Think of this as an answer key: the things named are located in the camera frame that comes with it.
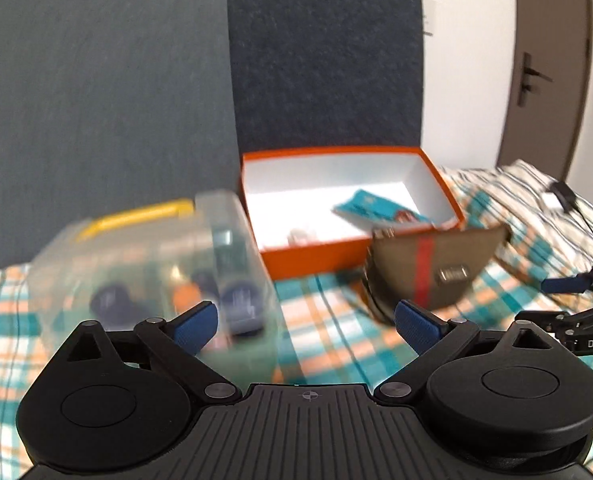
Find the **dark grey headboard panel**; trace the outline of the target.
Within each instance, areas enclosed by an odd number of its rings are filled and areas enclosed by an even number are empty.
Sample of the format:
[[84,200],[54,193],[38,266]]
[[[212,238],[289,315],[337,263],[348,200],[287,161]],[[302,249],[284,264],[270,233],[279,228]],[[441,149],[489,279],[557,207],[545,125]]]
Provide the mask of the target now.
[[228,0],[242,153],[420,144],[422,0]]

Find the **orange cardboard box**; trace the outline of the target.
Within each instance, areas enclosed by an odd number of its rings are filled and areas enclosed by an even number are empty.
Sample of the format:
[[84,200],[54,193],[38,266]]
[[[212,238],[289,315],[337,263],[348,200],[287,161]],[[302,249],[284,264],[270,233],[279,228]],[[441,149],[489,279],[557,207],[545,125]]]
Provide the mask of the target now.
[[464,215],[418,148],[291,148],[244,155],[241,186],[275,281],[360,266],[373,231],[460,229]]

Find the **brown door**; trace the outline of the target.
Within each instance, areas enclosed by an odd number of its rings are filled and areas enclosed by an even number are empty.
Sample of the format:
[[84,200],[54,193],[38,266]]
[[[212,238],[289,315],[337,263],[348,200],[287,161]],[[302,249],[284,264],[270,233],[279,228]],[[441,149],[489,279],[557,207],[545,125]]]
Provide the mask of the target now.
[[[585,111],[593,33],[592,0],[517,0],[514,61],[505,131],[497,164],[518,159],[563,180]],[[523,53],[553,79],[534,79],[538,96],[517,106]]]

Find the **teal packet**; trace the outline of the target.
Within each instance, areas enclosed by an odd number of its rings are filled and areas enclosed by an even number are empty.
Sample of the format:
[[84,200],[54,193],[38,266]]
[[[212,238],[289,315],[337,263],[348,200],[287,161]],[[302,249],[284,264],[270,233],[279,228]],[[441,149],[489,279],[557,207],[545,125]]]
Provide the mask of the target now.
[[346,219],[370,222],[374,226],[390,224],[429,223],[433,220],[387,198],[358,190],[350,200],[336,205],[333,212]]

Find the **olive red-striped pouch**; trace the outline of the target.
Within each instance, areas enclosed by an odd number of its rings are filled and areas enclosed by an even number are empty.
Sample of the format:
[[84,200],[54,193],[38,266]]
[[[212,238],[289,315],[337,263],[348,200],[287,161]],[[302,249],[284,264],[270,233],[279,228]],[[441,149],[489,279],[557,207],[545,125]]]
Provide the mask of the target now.
[[377,231],[362,270],[361,298],[371,316],[387,325],[403,300],[430,311],[449,307],[510,238],[505,223],[462,231]]

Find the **light grey headboard panel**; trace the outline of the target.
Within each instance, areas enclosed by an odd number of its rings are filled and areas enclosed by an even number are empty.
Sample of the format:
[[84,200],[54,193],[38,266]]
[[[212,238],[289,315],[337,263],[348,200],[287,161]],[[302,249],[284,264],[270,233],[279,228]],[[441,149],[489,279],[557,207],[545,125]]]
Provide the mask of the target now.
[[0,0],[0,268],[239,169],[227,0]]

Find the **clear plastic storage box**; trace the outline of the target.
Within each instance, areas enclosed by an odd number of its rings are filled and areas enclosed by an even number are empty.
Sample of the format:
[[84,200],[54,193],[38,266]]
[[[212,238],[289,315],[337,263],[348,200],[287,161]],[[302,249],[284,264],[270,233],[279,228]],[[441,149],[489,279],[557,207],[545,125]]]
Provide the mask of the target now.
[[211,301],[218,327],[200,359],[240,387],[277,367],[279,301],[230,191],[73,223],[33,260],[27,288],[48,356],[90,318],[130,330]]

